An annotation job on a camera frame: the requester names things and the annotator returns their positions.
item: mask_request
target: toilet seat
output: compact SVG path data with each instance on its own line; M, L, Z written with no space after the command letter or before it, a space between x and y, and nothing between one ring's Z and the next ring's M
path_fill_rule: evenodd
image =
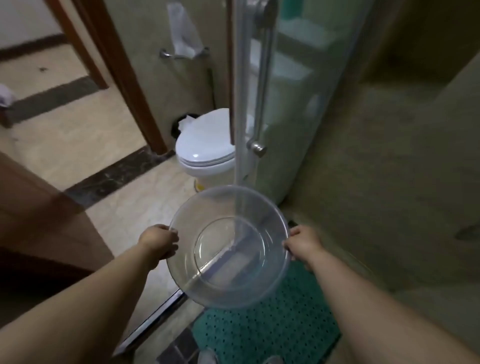
M200 116L181 132L175 144L179 160L190 167L222 164L235 157L230 144L229 110L217 109Z

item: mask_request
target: plastic bag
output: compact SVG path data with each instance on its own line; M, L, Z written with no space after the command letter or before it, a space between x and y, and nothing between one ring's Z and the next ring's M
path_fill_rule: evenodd
M167 12L175 54L190 59L194 58L204 49L197 28L193 25L183 5L179 2L167 4Z

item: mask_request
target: transparent bowl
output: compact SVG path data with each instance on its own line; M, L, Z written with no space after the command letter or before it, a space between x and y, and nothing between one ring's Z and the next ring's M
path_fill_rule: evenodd
M262 300L284 277L288 225L278 207L247 187L219 186L191 197L170 226L179 232L167 259L178 287L206 307L239 308Z

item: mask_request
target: door knob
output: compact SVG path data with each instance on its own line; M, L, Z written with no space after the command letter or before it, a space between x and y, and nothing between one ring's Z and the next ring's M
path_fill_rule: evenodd
M265 153L267 152L267 147L266 146L263 146L262 144L260 144L259 142L250 142L248 144L248 148L258 157L258 158L261 158L265 155Z

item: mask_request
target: perforated mat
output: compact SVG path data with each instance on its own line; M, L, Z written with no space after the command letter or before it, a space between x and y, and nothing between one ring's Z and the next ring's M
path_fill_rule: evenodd
M246 309L208 309L192 331L220 364L261 364L271 355L287 364L317 364L340 336L315 276L299 262L269 298Z

